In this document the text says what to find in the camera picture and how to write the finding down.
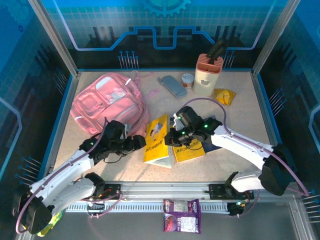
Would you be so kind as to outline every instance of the yellow book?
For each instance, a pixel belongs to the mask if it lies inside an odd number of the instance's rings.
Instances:
[[[189,147],[173,147],[173,152],[177,163],[181,163],[187,160],[196,159],[204,156],[205,150],[201,145],[201,142],[197,139],[193,139]]]
[[[172,147],[165,145],[165,136],[169,131],[167,114],[150,122],[146,129],[143,162],[165,168],[172,167]]]

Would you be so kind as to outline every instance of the jar lid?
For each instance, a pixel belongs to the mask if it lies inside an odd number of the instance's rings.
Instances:
[[[186,84],[193,83],[195,81],[195,77],[191,73],[185,73],[182,75],[182,82]]]

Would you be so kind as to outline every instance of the pink backpack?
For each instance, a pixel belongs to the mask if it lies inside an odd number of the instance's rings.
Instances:
[[[70,114],[91,135],[102,131],[106,117],[109,122],[130,124],[129,136],[145,137],[150,115],[139,86],[138,72],[135,80],[114,72],[104,74],[74,98]],[[155,89],[147,96],[158,91]]]

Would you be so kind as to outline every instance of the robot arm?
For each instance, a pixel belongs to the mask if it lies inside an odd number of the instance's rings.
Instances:
[[[97,142],[96,136],[86,139],[59,168],[30,187],[21,185],[16,190],[12,214],[18,217],[29,202],[20,223],[31,234],[40,232],[48,225],[52,216],[76,201],[89,197],[100,199],[105,192],[105,181],[92,172],[73,182],[79,175],[107,158],[109,154],[126,156],[146,145],[145,138],[140,135],[127,137],[126,126],[118,121],[109,122],[101,134],[100,142]],[[95,144],[96,147],[86,154]]]
[[[257,167],[253,172],[234,172],[226,181],[229,193],[243,193],[247,190],[266,189],[274,195],[281,196],[292,180],[290,173],[267,151],[275,153],[285,163],[291,162],[291,155],[283,145],[272,146],[254,141],[230,130],[226,131],[223,124],[211,117],[203,120],[195,111],[185,106],[174,115],[175,128],[165,136],[166,145],[188,146],[193,139],[207,142],[229,151],[250,161]]]

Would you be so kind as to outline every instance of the speckled tabletop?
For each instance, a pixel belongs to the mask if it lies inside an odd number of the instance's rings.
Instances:
[[[200,97],[192,89],[188,89],[187,96],[174,97],[157,82],[157,77],[171,75],[178,81],[185,73],[194,71],[158,71],[154,75],[141,79],[141,91],[147,94],[158,88],[160,92],[148,101],[150,119],[156,119],[163,114],[170,116],[188,100]],[[94,82],[104,72],[83,72],[79,80],[76,94]],[[263,121],[257,96],[249,72],[222,72],[216,88],[224,88],[236,92],[231,106],[226,106],[227,125],[239,134],[256,141],[269,144],[266,127]],[[215,115],[223,120],[222,110],[210,101],[198,100],[190,104],[202,118]],[[55,163],[55,168],[65,162],[89,137],[73,120],[71,115],[67,120],[61,146]],[[174,164],[171,169],[143,163],[144,150],[138,150],[123,157],[118,163],[106,164],[99,162],[87,171],[96,172],[106,181],[144,181],[144,182],[218,182],[225,181],[235,171],[252,171],[256,167],[244,158],[226,150],[219,149],[207,153],[201,158]],[[108,161],[115,161],[119,157],[110,155]]]

